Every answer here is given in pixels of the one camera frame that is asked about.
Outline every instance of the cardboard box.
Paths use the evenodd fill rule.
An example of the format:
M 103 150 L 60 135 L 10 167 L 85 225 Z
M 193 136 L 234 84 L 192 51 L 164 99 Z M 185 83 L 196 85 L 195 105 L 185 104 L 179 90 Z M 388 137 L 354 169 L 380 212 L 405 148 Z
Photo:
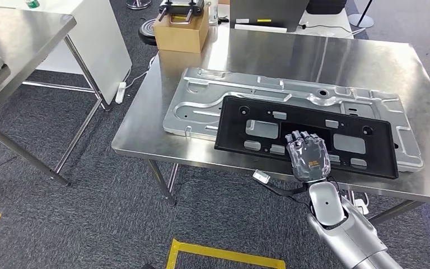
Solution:
M 208 34 L 208 8 L 203 15 L 193 16 L 189 24 L 171 24 L 171 16 L 154 23 L 157 48 L 176 52 L 200 53 Z

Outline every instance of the gray carpet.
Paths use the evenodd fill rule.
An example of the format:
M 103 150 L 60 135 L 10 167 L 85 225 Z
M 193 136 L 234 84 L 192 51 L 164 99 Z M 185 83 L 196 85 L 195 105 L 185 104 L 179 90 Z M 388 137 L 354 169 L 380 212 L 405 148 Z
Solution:
M 111 4 L 133 60 L 132 78 L 157 52 L 137 35 L 157 6 L 134 12 L 124 1 Z M 81 77 L 50 72 L 35 72 L 32 79 L 83 83 Z M 165 268 L 172 238 L 282 259 L 288 268 L 341 268 L 307 226 L 305 207 L 271 194 L 247 175 L 182 166 L 177 206 L 169 207 L 144 160 L 119 156 L 110 147 L 140 83 L 122 105 L 95 115 L 63 168 L 71 187 L 51 182 L 0 145 L 0 268 Z M 22 86 L 0 106 L 0 129 L 54 166 L 92 102 L 83 93 Z M 167 175 L 171 165 L 160 165 Z M 371 210 L 399 202 L 373 196 Z M 430 268 L 424 210 L 430 208 L 377 227 L 405 268 Z M 180 255 L 177 265 L 252 268 L 243 266 L 189 254 Z

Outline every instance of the white power strip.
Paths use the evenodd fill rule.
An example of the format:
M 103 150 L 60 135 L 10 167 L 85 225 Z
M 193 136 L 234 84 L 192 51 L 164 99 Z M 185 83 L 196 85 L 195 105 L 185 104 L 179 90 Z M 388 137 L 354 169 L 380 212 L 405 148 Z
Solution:
M 116 98 L 114 99 L 114 101 L 117 104 L 121 104 L 123 102 L 125 92 L 126 92 L 126 82 L 121 82 L 118 86 L 118 92 L 116 92 Z

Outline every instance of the white table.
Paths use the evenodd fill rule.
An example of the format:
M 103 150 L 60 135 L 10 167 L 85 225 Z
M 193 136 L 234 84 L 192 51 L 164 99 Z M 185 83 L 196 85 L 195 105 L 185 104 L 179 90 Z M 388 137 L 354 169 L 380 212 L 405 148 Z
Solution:
M 73 15 L 77 25 L 68 36 L 94 80 L 96 90 L 106 104 L 110 104 L 132 63 L 109 0 L 39 0 L 39 3 L 40 7 L 30 9 L 24 0 L 0 0 L 0 7 Z M 60 42 L 37 69 L 83 74 L 64 42 Z M 43 83 L 39 86 L 59 85 Z
M 218 16 L 219 17 L 227 16 L 227 18 L 230 18 L 230 5 L 219 4 Z M 299 22 L 299 24 L 300 25 L 305 24 L 306 26 L 325 25 L 330 27 L 319 26 L 315 28 L 305 28 L 305 29 L 298 27 L 297 30 L 292 34 L 353 39 L 353 36 L 349 32 L 340 28 L 340 27 L 343 27 L 350 32 L 352 31 L 347 18 L 347 13 L 345 12 L 345 8 L 342 10 L 342 12 L 335 15 L 312 15 L 307 13 L 307 11 L 304 11 L 304 15 L 302 15 L 301 21 Z M 230 27 L 230 26 L 229 24 L 223 24 L 222 27 Z M 251 26 L 251 25 L 243 26 L 243 29 L 258 30 L 258 31 L 260 30 L 281 31 L 282 33 L 286 32 L 286 28 L 257 27 L 257 26 Z

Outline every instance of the black cable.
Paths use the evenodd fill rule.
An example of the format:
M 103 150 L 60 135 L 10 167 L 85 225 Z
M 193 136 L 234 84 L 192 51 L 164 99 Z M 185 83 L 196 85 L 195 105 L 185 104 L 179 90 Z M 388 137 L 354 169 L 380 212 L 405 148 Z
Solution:
M 302 29 L 305 29 L 305 28 L 316 28 L 316 27 L 341 28 L 342 30 L 344 30 L 344 31 L 348 32 L 349 34 L 351 34 L 351 33 L 352 33 L 351 31 L 349 31 L 349 30 L 345 29 L 345 28 L 344 28 L 344 27 L 342 27 L 342 26 L 329 26 L 329 25 L 314 25 L 314 26 L 307 26 L 307 25 L 305 25 L 305 24 L 299 24 L 299 26 L 300 26 L 300 27 L 302 27 Z
M 303 205 L 307 206 L 307 209 L 309 209 L 309 211 L 311 211 L 311 206 L 310 206 L 308 203 L 306 203 L 306 202 L 302 202 L 302 201 L 299 201 L 299 200 L 296 200 L 296 199 L 295 199 L 294 197 L 292 197 L 292 196 L 286 196 L 286 197 L 288 197 L 289 199 L 291 199 L 291 200 L 295 201 L 296 203 L 301 203 L 301 204 L 303 204 Z
M 335 180 L 335 178 L 334 178 L 334 176 L 333 176 L 333 175 L 329 175 L 329 176 L 327 177 L 327 180 L 329 180 L 329 178 L 331 178 L 331 179 L 333 179 L 333 180 L 334 180 L 335 184 L 337 185 L 337 192 L 340 194 L 340 187 L 339 187 L 339 183 L 337 182 L 337 180 Z
M 294 197 L 292 197 L 292 196 L 288 196 L 288 195 L 283 195 L 282 193 L 279 193 L 277 190 L 279 189 L 279 188 L 276 188 L 276 187 L 274 187 L 273 185 L 267 185 L 267 184 L 264 184 L 264 183 L 262 183 L 262 182 L 259 182 L 258 180 L 255 180 L 256 182 L 258 182 L 258 184 L 261 184 L 263 187 L 265 187 L 266 189 L 268 189 L 269 191 L 271 191 L 272 193 L 274 193 L 274 194 L 276 194 L 276 195 L 278 195 L 278 196 L 281 196 L 281 197 L 287 197 L 287 198 L 289 198 L 289 199 L 291 199 L 291 200 L 293 200 L 293 201 L 295 201 L 296 203 L 301 203 L 301 204 L 303 204 L 303 205 L 305 205 L 305 206 L 307 206 L 307 208 L 309 209 L 309 210 L 311 210 L 311 206 L 309 206 L 309 204 L 307 204 L 306 202 L 302 202 L 302 201 L 298 201 L 298 200 L 296 200 Z

